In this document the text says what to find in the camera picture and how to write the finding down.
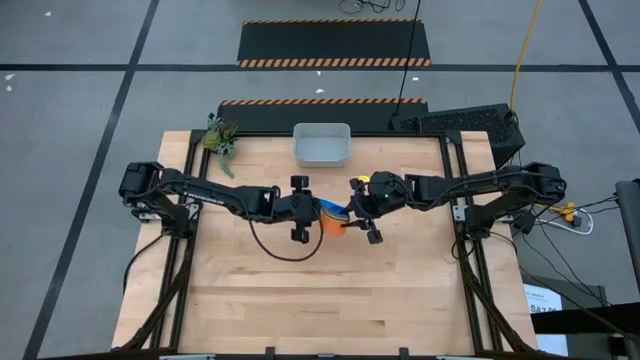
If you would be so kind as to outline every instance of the green plant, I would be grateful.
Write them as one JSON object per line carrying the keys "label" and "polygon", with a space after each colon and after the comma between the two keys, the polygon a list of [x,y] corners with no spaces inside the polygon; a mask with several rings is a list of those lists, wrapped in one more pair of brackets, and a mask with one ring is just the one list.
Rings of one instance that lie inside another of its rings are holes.
{"label": "green plant", "polygon": [[209,130],[202,137],[202,145],[205,149],[209,149],[218,155],[220,168],[227,176],[233,179],[234,175],[229,168],[227,160],[233,160],[236,156],[233,143],[238,139],[236,136],[238,125],[225,122],[222,118],[216,118],[213,114],[209,114],[207,128]]}

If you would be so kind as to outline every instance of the white container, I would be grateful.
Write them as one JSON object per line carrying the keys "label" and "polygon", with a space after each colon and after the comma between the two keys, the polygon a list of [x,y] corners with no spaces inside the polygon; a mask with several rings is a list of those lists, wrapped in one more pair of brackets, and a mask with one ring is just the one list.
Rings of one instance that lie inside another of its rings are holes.
{"label": "white container", "polygon": [[293,155],[300,167],[342,167],[351,156],[351,128],[343,123],[297,124]]}

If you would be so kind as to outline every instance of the concrete floor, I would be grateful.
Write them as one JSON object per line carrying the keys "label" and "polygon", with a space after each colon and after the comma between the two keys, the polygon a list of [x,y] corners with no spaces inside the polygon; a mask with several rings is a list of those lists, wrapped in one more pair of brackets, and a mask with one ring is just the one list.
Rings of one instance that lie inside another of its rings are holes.
{"label": "concrete floor", "polygon": [[[233,64],[250,19],[345,18],[337,0],[160,0],[141,64]],[[124,72],[17,71],[16,64],[127,64],[150,0],[0,0],[0,348],[23,356],[80,201]],[[434,64],[515,64],[534,0],[425,0]],[[589,0],[618,64],[640,64],[635,0]],[[416,2],[382,17],[411,17]],[[375,17],[369,9],[357,17]],[[546,1],[525,60],[535,65],[606,65],[577,0]],[[611,72],[523,73],[517,111],[524,162],[549,162],[569,183],[568,200],[609,196],[640,176],[640,134]],[[11,80],[4,77],[15,74]],[[394,71],[137,72],[107,153],[69,272],[39,356],[107,351],[124,267],[139,225],[116,189],[130,161],[153,160],[163,131],[203,128],[229,98],[394,97]],[[509,72],[412,72],[407,97],[430,109],[508,102]],[[640,74],[624,73],[640,92]],[[316,94],[322,88],[324,94]],[[604,285],[614,303],[638,300],[617,211],[596,215],[591,236],[547,230],[576,273]],[[539,229],[532,245],[560,266]],[[558,278],[516,239],[521,264]]]}

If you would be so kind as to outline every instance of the wooden table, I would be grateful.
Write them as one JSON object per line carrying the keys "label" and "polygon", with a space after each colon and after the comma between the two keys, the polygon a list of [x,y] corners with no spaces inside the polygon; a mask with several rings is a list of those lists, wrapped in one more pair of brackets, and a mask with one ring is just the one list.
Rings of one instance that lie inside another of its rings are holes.
{"label": "wooden table", "polygon": [[[494,168],[486,133],[463,133],[470,174]],[[182,170],[189,132],[164,134],[158,161]],[[291,138],[241,138],[229,179],[211,158],[207,179],[225,185],[278,185],[290,192],[289,177],[310,176],[313,194],[346,204],[348,180],[376,170],[443,176],[439,142],[428,138],[354,138],[349,164],[339,169],[296,166]],[[455,150],[450,146],[454,175]],[[199,149],[194,162],[197,175]],[[480,204],[497,196],[476,197]],[[450,254],[451,213],[442,206],[427,213],[408,208],[377,220],[384,243],[369,245],[366,234],[349,230],[326,237],[303,263],[271,259],[255,243],[248,224],[226,209],[205,205],[200,220],[185,309],[180,352],[279,354],[472,354],[459,264]],[[275,253],[307,254],[318,236],[302,245],[289,239],[292,224],[256,225]],[[142,225],[137,249],[157,236],[159,224]],[[493,231],[510,237],[506,225]],[[129,276],[113,344],[128,340],[155,306],[168,239],[141,256]],[[514,248],[504,239],[484,240],[497,306],[523,339],[536,346]],[[491,348],[479,305],[485,348]],[[173,310],[163,331],[168,334]]]}

